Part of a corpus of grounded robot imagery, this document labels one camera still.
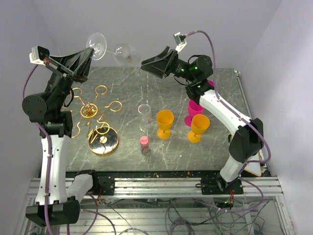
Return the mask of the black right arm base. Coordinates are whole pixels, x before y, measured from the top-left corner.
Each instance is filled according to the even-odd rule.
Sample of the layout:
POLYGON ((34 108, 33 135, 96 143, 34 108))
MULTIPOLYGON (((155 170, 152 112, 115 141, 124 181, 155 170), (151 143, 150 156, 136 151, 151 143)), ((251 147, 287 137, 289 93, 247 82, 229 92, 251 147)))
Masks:
POLYGON ((222 179, 201 178, 199 183, 195 184, 196 188, 201 190, 202 195, 230 195, 231 193, 243 194, 242 182, 237 179, 231 183, 225 183, 222 179))

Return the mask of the yellow wine glass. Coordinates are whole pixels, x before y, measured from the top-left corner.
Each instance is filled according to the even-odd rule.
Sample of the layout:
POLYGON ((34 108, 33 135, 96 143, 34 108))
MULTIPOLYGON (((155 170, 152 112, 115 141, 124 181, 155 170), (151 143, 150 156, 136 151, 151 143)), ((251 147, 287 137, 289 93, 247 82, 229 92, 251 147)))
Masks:
POLYGON ((210 120, 203 114, 197 114, 192 118, 191 131, 188 133, 187 138, 192 143, 198 143, 201 140, 201 135, 210 126, 210 120))
POLYGON ((170 110, 160 110, 156 116, 158 130, 157 136, 160 139, 167 139, 170 137, 170 128, 174 122, 174 114, 170 110))

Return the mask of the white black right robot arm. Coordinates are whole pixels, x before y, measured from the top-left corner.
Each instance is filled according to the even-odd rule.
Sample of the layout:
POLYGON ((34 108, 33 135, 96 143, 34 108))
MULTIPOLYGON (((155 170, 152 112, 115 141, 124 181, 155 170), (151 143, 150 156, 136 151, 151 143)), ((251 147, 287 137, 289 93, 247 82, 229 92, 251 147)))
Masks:
POLYGON ((192 63, 179 59, 175 49, 166 47, 159 55, 143 60, 141 69, 163 79, 172 74, 187 81, 185 90, 196 104, 213 114, 230 132, 229 157, 215 182, 222 194, 233 188, 236 180, 248 164, 258 164, 254 156, 263 148, 263 123, 250 119, 234 109, 211 85, 208 78, 213 74, 213 63, 208 55, 195 55, 192 63))

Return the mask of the clear wine glass front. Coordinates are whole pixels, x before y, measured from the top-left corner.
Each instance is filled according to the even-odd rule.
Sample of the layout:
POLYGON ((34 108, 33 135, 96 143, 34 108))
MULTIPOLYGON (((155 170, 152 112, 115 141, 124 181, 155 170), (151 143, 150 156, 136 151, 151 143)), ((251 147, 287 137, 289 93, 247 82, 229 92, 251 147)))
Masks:
POLYGON ((106 53, 109 53, 114 61, 122 67, 139 67, 141 64, 141 56, 133 46, 120 43, 113 48, 108 48, 105 36, 99 32, 88 37, 86 47, 93 49, 91 59, 94 61, 101 60, 106 53))

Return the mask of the pink wine glass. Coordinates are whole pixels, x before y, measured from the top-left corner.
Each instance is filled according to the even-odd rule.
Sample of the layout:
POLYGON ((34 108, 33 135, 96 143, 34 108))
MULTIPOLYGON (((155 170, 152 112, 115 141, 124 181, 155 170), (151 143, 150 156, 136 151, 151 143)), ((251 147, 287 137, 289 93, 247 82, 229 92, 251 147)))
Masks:
POLYGON ((215 85, 214 85, 214 82, 213 82, 212 80, 208 80, 208 83, 209 83, 211 86, 213 86, 213 87, 215 86, 215 85))
POLYGON ((193 117, 197 114, 202 114, 203 111, 204 111, 204 108, 201 105, 197 104, 193 100, 189 100, 188 109, 187 109, 188 115, 184 119, 185 125, 190 127, 193 117))

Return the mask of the yellow wine glass front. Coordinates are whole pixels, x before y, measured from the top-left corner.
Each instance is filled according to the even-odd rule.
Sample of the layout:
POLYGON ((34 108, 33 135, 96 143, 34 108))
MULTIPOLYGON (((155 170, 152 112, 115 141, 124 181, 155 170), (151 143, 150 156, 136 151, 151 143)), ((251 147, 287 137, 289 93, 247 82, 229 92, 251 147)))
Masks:
POLYGON ((210 120, 203 114, 197 114, 192 118, 191 131, 188 133, 187 138, 192 143, 198 143, 201 140, 201 135, 210 126, 210 120))

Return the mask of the clear wine glass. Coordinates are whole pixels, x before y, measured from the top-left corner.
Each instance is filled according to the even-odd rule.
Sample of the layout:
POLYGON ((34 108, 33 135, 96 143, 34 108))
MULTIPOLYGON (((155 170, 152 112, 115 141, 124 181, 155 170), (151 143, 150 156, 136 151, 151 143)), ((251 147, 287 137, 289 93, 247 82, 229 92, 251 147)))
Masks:
POLYGON ((106 53, 109 53, 114 61, 122 67, 139 67, 141 64, 141 56, 133 46, 120 43, 113 48, 108 48, 105 36, 99 32, 88 37, 86 47, 93 49, 91 59, 94 61, 101 60, 106 53))
POLYGON ((142 132, 147 132, 152 118, 151 107, 148 104, 139 105, 138 116, 140 119, 139 129, 142 132))

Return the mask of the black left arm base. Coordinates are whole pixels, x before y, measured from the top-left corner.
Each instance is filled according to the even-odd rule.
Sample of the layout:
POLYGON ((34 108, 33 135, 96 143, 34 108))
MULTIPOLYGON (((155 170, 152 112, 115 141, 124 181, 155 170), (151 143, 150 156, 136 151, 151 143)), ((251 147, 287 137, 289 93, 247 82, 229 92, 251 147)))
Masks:
POLYGON ((88 190, 88 193, 93 195, 114 195, 115 180, 112 176, 104 174, 102 172, 94 172, 92 174, 92 187, 88 190))

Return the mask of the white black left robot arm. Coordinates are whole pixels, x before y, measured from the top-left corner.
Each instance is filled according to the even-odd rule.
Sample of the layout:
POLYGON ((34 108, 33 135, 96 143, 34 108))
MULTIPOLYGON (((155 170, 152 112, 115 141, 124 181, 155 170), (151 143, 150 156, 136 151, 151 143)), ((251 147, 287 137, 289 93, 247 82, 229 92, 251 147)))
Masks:
POLYGON ((72 114, 62 111, 68 95, 74 95, 72 84, 88 79, 93 48, 80 52, 53 56, 47 48, 33 47, 30 63, 42 65, 52 72, 44 92, 25 96, 22 109, 30 122, 40 130, 43 161, 40 186, 33 206, 25 216, 41 227, 75 224, 84 196, 99 191, 100 183, 95 170, 84 170, 66 186, 66 152, 72 137, 72 114))

